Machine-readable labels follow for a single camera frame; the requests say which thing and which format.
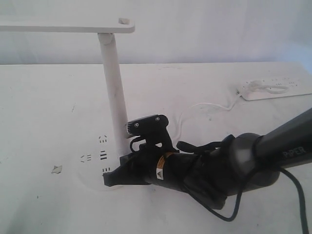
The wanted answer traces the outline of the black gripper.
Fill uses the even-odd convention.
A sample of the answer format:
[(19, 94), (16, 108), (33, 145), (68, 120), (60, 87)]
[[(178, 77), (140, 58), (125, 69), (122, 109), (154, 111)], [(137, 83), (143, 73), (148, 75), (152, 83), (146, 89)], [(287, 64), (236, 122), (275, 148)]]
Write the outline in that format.
[(183, 181), (198, 156), (180, 153), (169, 139), (145, 139), (137, 136), (130, 141), (129, 155), (119, 158), (120, 167), (104, 173), (104, 185), (157, 185), (184, 191)]

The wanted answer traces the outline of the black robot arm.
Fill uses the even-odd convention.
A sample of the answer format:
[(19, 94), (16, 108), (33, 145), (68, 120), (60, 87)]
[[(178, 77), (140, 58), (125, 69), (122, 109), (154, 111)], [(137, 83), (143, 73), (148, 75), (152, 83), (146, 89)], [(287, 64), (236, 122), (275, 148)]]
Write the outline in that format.
[(312, 112), (307, 110), (260, 136), (229, 135), (222, 141), (194, 146), (172, 144), (165, 115), (127, 123), (139, 149), (120, 158), (120, 166), (103, 173), (104, 184), (158, 185), (189, 194), (206, 208), (220, 210), (227, 197), (274, 184), (283, 168), (312, 160)]

